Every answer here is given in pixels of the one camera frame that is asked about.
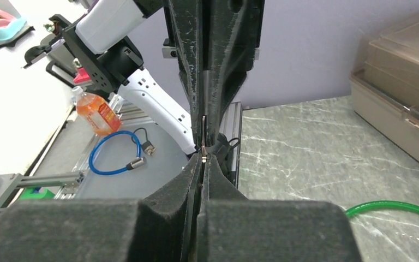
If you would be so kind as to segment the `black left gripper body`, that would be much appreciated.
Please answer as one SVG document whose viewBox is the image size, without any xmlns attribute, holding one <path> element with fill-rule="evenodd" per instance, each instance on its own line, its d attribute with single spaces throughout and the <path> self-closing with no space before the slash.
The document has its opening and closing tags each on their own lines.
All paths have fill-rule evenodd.
<svg viewBox="0 0 419 262">
<path fill-rule="evenodd" d="M 252 70 L 264 1 L 164 1 L 178 76 L 190 105 L 194 143 L 215 144 L 222 117 Z"/>
</svg>

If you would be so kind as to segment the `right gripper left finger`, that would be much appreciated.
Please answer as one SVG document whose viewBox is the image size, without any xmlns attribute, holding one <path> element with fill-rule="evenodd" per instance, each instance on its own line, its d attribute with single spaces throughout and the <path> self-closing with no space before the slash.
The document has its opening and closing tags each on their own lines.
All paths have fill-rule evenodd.
<svg viewBox="0 0 419 262">
<path fill-rule="evenodd" d="M 22 201 L 0 216 L 0 261 L 184 261 L 201 154 L 144 199 Z"/>
</svg>

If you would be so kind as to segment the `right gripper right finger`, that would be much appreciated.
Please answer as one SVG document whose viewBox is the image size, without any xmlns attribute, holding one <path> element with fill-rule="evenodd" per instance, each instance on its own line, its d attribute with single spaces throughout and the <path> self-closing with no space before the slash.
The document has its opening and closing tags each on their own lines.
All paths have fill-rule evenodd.
<svg viewBox="0 0 419 262">
<path fill-rule="evenodd" d="M 249 200 L 205 163 L 197 217 L 197 261 L 361 261 L 350 222 L 337 205 Z"/>
</svg>

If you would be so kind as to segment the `green cable lock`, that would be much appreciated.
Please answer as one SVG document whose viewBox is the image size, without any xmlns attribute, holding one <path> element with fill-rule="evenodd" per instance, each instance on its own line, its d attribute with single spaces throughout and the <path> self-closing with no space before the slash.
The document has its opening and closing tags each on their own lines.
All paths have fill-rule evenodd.
<svg viewBox="0 0 419 262">
<path fill-rule="evenodd" d="M 381 210 L 397 210 L 405 211 L 419 215 L 419 206 L 403 201 L 394 201 L 394 200 L 377 200 L 370 201 L 366 203 L 361 203 L 355 205 L 347 210 L 345 214 L 348 218 L 352 218 L 356 215 L 364 214 L 371 211 L 381 211 Z"/>
</svg>

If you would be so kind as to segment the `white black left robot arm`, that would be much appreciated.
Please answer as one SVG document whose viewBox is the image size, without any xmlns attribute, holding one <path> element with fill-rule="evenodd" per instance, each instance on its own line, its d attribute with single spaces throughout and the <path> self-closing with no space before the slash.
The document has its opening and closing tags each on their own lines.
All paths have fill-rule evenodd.
<svg viewBox="0 0 419 262">
<path fill-rule="evenodd" d="M 74 22 L 50 17 L 56 40 L 77 58 L 94 90 L 117 93 L 192 154 L 213 147 L 225 110 L 253 68 L 264 1 L 97 1 Z M 162 10 L 176 53 L 185 111 L 153 81 L 128 34 Z"/>
</svg>

